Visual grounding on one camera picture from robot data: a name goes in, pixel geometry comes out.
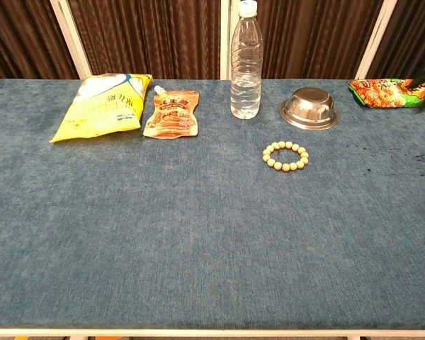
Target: stainless steel bowl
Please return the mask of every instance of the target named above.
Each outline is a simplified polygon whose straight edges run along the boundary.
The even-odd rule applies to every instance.
[[[339,121],[331,95],[316,87],[296,90],[280,109],[283,119],[305,130],[326,130]]]

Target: yellow bag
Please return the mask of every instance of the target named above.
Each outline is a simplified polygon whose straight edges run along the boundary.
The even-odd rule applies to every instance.
[[[50,141],[90,138],[140,128],[150,74],[102,74],[82,81]]]

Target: plastic water bottle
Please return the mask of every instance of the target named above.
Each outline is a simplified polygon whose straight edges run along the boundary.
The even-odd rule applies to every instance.
[[[256,1],[239,4],[239,22],[234,29],[231,49],[231,109],[241,119],[255,117],[260,108],[263,36],[256,21]]]

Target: brown curtain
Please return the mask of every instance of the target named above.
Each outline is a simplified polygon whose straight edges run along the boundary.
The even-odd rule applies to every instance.
[[[0,78],[79,78],[49,0],[0,0]]]
[[[220,0],[69,0],[91,71],[220,77]]]
[[[425,0],[398,0],[367,78],[409,79],[425,69]]]
[[[352,79],[383,0],[259,0],[264,78]]]

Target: plastic bag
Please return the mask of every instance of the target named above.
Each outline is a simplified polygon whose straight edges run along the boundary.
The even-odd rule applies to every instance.
[[[103,74],[82,81],[50,142],[140,128],[149,74]]]
[[[349,88],[356,98],[371,108],[419,106],[425,98],[425,84],[409,90],[412,79],[352,80]]]
[[[196,136],[198,125],[193,111],[198,105],[195,91],[168,91],[156,86],[154,113],[147,121],[143,135],[160,139]]]

